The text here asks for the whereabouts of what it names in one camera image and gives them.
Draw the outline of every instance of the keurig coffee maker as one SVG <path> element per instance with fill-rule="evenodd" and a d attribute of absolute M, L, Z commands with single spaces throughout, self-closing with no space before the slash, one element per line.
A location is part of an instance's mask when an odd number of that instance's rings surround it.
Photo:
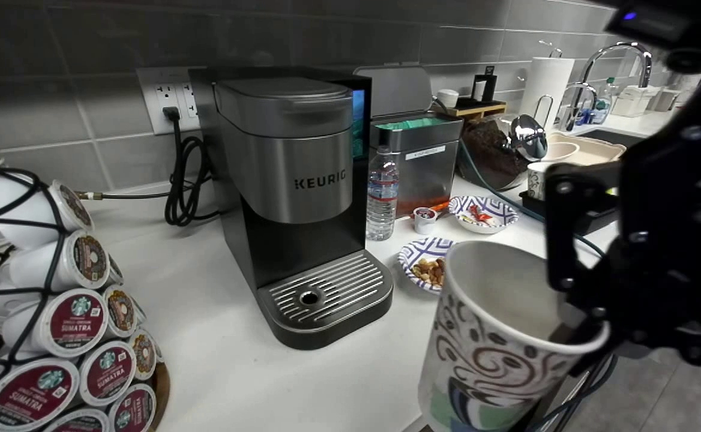
<path fill-rule="evenodd" d="M 393 280 L 364 251 L 370 81 L 196 71 L 195 94 L 237 194 L 225 241 L 275 339 L 320 349 L 381 316 Z"/>

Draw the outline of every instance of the wall outlet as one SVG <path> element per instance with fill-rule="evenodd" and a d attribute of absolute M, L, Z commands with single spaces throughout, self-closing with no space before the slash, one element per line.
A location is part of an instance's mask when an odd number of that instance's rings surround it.
<path fill-rule="evenodd" d="M 168 105 L 180 111 L 180 129 L 198 129 L 198 111 L 188 70 L 152 67 L 137 70 L 137 77 L 156 134 L 172 131 L 172 123 L 164 115 L 164 109 Z"/>

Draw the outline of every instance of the coffee pod carousel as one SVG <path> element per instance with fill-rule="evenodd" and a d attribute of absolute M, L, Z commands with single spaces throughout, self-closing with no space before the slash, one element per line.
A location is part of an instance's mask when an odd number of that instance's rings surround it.
<path fill-rule="evenodd" d="M 0 167 L 0 244 L 0 432 L 159 429 L 168 367 L 76 194 Z"/>

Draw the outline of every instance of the keurig logo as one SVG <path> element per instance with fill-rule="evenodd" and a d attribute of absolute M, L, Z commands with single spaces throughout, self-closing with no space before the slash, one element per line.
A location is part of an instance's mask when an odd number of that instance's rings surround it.
<path fill-rule="evenodd" d="M 320 189 L 340 179 L 345 179 L 345 171 L 337 171 L 337 173 L 316 175 L 316 177 L 295 177 L 295 189 Z"/>

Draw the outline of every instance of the coffee maker drip tray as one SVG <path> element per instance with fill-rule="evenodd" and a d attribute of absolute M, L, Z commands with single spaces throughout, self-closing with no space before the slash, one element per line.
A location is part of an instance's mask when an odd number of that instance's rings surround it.
<path fill-rule="evenodd" d="M 256 302 L 278 341 L 322 349 L 381 316 L 392 293 L 392 272 L 359 249 L 256 289 Z"/>

